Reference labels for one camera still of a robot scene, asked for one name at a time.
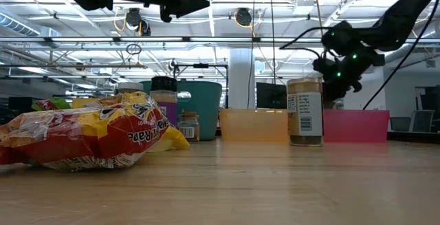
wall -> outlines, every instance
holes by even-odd
[[[65,86],[57,83],[44,83],[40,79],[31,79],[30,84],[20,79],[0,80],[0,97],[22,96],[33,98],[51,98],[54,94],[65,94]]]
[[[397,72],[385,87],[386,108],[390,110],[391,117],[411,117],[417,108],[416,87],[436,85],[440,85],[438,73]]]
[[[368,100],[384,83],[384,74],[381,67],[375,68],[372,74],[364,74],[361,84],[362,90],[357,93],[349,91],[344,97],[344,109],[362,109]],[[385,90],[382,90],[370,103],[367,109],[386,109]]]

wooden table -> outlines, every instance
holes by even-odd
[[[200,142],[130,169],[0,169],[0,224],[439,224],[440,147]]]

jar lid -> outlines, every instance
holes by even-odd
[[[151,91],[177,92],[177,80],[167,76],[156,76],[151,79]]]
[[[144,86],[141,83],[119,83],[117,89],[118,90],[132,89],[132,90],[144,91]]]

teal container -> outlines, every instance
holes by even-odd
[[[151,81],[141,82],[144,92],[150,93]],[[215,138],[221,98],[221,85],[209,81],[179,81],[177,92],[189,92],[191,98],[177,99],[178,115],[184,111],[195,111],[199,115],[200,140]]]

white pillar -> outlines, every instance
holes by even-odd
[[[230,50],[229,108],[255,109],[255,71],[251,49]]]

